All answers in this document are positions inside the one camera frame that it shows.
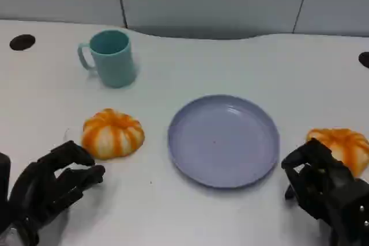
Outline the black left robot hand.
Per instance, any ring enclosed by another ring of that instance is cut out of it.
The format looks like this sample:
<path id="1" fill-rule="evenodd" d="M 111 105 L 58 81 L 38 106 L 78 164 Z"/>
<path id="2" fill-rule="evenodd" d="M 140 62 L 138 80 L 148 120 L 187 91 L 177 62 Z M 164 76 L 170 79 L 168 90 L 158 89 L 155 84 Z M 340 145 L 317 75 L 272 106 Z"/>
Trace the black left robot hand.
<path id="1" fill-rule="evenodd" d="M 106 169 L 67 141 L 30 163 L 9 188 L 11 160 L 1 154 L 1 245 L 38 245 L 39 230 L 103 182 Z"/>

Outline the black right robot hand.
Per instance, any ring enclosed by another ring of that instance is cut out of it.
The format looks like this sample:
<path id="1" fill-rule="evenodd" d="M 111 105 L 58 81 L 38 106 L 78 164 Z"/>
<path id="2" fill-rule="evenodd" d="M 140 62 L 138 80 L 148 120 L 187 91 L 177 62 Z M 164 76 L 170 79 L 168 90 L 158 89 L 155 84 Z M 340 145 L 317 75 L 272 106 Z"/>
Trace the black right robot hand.
<path id="1" fill-rule="evenodd" d="M 343 162 L 317 139 L 306 142 L 281 162 L 295 199 L 315 219 L 331 228 L 330 245 L 368 245 L 368 183 L 355 178 Z"/>

